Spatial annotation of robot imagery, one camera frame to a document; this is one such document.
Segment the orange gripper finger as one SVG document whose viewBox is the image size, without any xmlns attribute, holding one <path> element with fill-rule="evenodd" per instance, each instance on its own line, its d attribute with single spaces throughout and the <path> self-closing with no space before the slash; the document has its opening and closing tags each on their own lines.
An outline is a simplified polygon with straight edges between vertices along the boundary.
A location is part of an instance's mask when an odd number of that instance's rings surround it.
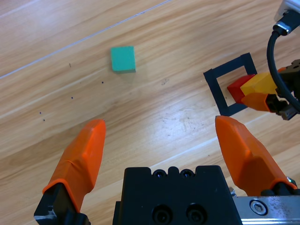
<svg viewBox="0 0 300 225">
<path fill-rule="evenodd" d="M 66 147 L 34 212 L 38 224 L 90 224 L 87 215 L 80 210 L 84 197 L 96 184 L 105 134 L 105 121 L 92 120 Z"/>
<path fill-rule="evenodd" d="M 260 195 L 264 190 L 273 190 L 277 184 L 283 184 L 288 193 L 297 189 L 246 126 L 231 117 L 217 116 L 215 127 L 231 178 L 247 195 Z"/>
</svg>

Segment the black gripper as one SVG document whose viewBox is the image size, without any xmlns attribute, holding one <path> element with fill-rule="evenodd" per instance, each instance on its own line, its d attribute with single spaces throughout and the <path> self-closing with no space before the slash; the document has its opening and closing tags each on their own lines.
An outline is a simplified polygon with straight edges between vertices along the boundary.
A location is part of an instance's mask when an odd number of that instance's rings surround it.
<svg viewBox="0 0 300 225">
<path fill-rule="evenodd" d="M 291 65 L 277 70 L 289 91 L 300 98 L 300 60 L 294 60 Z M 276 94 L 250 93 L 241 99 L 242 104 L 257 111 L 275 113 L 283 120 L 290 120 L 297 111 L 284 100 L 279 100 Z"/>
</svg>

